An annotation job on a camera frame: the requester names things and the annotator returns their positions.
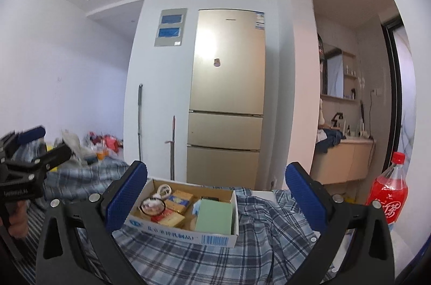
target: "gold refrigerator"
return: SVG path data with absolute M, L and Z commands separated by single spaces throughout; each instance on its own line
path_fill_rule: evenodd
M 189 183 L 254 188 L 264 90 L 263 13 L 201 10 L 189 110 Z

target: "plaid blanket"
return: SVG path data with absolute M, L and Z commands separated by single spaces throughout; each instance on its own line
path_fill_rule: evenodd
M 24 262 L 17 264 L 30 284 L 35 284 L 36 251 L 46 201 L 54 198 L 73 201 L 94 192 L 102 193 L 127 168 L 125 162 L 107 158 L 89 168 L 66 162 L 57 172 L 48 174 L 45 200 L 34 201 L 29 207 L 30 231 L 25 239 L 29 254 Z M 236 188 L 235 191 L 239 237 L 234 248 L 166 240 L 128 226 L 115 231 L 113 236 L 136 271 L 150 285 L 285 285 L 312 249 L 315 234 L 289 191 L 275 190 L 277 203 L 251 196 L 249 189 Z M 83 231 L 81 241 L 94 271 L 106 279 Z

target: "person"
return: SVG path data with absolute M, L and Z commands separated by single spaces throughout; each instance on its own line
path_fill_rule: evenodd
M 8 232 L 10 236 L 16 239 L 23 239 L 29 233 L 29 218 L 27 216 L 27 201 L 18 201 L 16 211 L 9 217 L 10 227 Z

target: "bottle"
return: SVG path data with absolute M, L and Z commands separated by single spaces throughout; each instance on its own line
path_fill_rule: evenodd
M 381 203 L 390 230 L 397 221 L 409 193 L 402 168 L 405 159 L 406 155 L 402 152 L 393 153 L 392 164 L 374 180 L 367 199 L 367 205 L 374 200 Z

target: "screw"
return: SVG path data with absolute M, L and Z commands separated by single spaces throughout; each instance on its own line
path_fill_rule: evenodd
M 377 208 L 377 209 L 381 208 L 381 203 L 378 200 L 374 200 L 371 204 L 373 205 L 374 208 Z
M 59 199 L 54 199 L 50 203 L 51 207 L 57 207 L 59 204 L 60 204 L 60 200 Z
M 341 195 L 339 194 L 335 194 L 332 199 L 336 202 L 336 203 L 342 203 L 344 202 L 344 199 Z
M 100 194 L 91 194 L 90 197 L 88 198 L 90 200 L 90 202 L 96 202 L 99 201 L 100 199 Z

